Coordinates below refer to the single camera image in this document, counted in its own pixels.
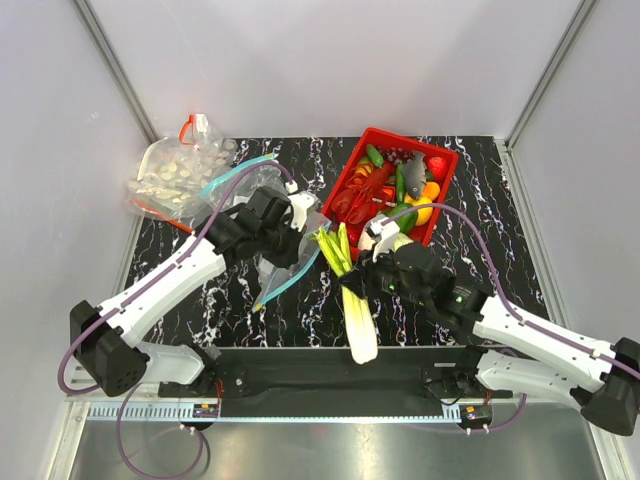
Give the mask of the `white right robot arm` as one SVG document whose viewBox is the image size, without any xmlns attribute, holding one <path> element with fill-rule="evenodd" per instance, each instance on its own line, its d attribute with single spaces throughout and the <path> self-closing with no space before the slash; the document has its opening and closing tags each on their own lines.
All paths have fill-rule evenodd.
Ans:
<svg viewBox="0 0 640 480">
<path fill-rule="evenodd" d="M 572 332 L 514 306 L 484 286 L 464 286 L 427 249 L 361 254 L 340 284 L 358 297 L 399 296 L 449 329 L 468 356 L 454 371 L 466 396 L 511 391 L 564 404 L 615 435 L 639 415 L 639 344 Z"/>
</svg>

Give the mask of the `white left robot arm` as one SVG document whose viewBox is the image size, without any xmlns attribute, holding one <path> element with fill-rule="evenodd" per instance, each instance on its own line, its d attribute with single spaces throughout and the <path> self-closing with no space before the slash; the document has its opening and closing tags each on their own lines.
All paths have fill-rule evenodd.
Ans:
<svg viewBox="0 0 640 480">
<path fill-rule="evenodd" d="M 148 331 L 195 289 L 244 260 L 276 268 L 299 260 L 306 222 L 317 199 L 263 186 L 245 203 L 213 215 L 170 258 L 117 296 L 70 312 L 71 355 L 108 397 L 142 383 L 172 383 L 203 396 L 216 382 L 213 354 L 196 346 L 148 343 Z"/>
</svg>

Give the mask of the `toy leek green white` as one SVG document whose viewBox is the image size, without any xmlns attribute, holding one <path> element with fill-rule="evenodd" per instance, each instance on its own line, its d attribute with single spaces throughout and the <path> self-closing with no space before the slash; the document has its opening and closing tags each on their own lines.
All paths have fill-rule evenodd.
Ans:
<svg viewBox="0 0 640 480">
<path fill-rule="evenodd" d="M 328 227 L 320 227 L 314 238 L 337 279 L 344 279 L 353 269 L 346 225 L 340 223 L 336 232 Z M 363 365 L 374 360 L 378 354 L 377 336 L 369 305 L 365 299 L 359 298 L 345 286 L 341 287 L 341 292 L 351 355 L 356 364 Z"/>
</svg>

